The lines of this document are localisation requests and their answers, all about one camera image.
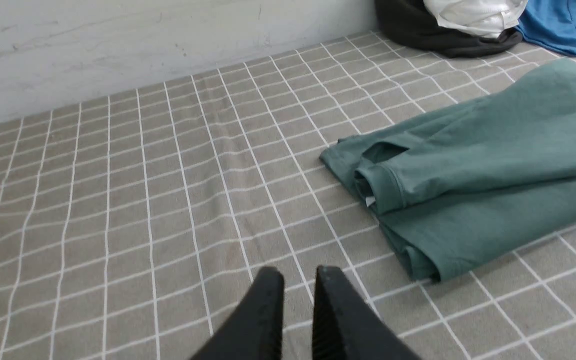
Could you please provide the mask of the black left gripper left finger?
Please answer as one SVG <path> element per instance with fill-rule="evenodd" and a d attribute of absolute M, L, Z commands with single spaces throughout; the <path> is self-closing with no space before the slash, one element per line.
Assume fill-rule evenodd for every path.
<path fill-rule="evenodd" d="M 280 360 L 285 280 L 262 267 L 243 299 L 192 360 Z"/>

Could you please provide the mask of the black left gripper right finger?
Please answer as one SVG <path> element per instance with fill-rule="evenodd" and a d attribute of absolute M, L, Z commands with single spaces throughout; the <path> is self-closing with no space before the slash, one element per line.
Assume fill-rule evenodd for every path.
<path fill-rule="evenodd" d="M 335 266 L 317 267 L 311 339 L 313 360 L 420 359 Z"/>

